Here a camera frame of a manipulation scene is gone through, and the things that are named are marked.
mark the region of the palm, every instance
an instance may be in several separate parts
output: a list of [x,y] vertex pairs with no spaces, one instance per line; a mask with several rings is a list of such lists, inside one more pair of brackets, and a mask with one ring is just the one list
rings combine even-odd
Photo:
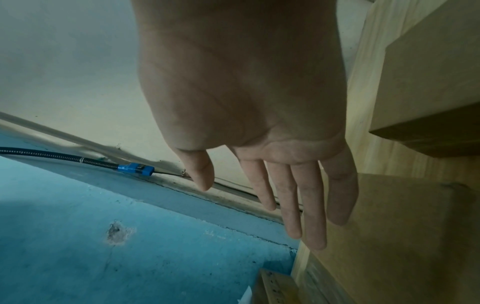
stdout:
[[[274,12],[287,26],[270,15],[255,16],[258,24],[252,25],[254,19],[238,14],[239,8],[167,28],[157,18],[142,23],[147,13],[136,13],[142,89],[193,180],[203,190],[212,186],[206,149],[227,145],[271,210],[276,203],[268,168],[292,237],[302,234],[299,189],[307,245],[320,249],[326,245],[326,216],[319,161],[329,176],[327,215],[334,223],[347,221],[358,184],[344,137],[346,81],[335,18],[316,29],[303,27],[317,19],[315,10],[325,14],[317,3],[297,14],[295,6]],[[271,37],[271,30],[280,34]]]

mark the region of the wall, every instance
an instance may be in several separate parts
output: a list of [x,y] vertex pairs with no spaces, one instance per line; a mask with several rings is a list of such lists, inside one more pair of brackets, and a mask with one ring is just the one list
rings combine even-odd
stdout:
[[[349,72],[370,5],[338,2]],[[137,81],[137,35],[128,0],[0,0],[0,29],[0,111],[180,166]],[[218,178],[251,191],[228,149],[210,154]]]
[[288,246],[204,218],[277,223],[213,204],[198,218],[153,206],[205,204],[157,185],[162,195],[142,202],[13,159],[0,157],[0,171],[1,303],[236,303],[260,267],[291,270]]

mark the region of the blue connector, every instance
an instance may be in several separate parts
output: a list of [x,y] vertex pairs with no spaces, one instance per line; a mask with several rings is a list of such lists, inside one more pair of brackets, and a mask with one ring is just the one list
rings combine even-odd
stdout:
[[125,173],[137,173],[145,176],[151,176],[155,170],[152,166],[130,163],[128,165],[118,165],[118,171]]

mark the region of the white wall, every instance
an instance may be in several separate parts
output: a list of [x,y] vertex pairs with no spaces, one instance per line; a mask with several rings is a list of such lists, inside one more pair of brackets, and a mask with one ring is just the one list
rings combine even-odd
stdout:
[[[347,71],[370,5],[339,0]],[[128,0],[0,0],[0,111],[180,166],[141,93],[136,49]],[[217,177],[249,186],[226,148],[210,155]]]

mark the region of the hand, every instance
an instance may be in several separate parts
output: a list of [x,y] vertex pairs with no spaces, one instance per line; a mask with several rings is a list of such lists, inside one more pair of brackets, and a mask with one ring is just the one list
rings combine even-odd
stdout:
[[[194,182],[213,185],[207,149],[227,145],[274,210],[270,174],[293,238],[302,235],[300,191],[305,242],[324,248],[326,215],[345,224],[358,196],[335,1],[132,3],[143,92]],[[329,178],[326,215],[319,162]]]

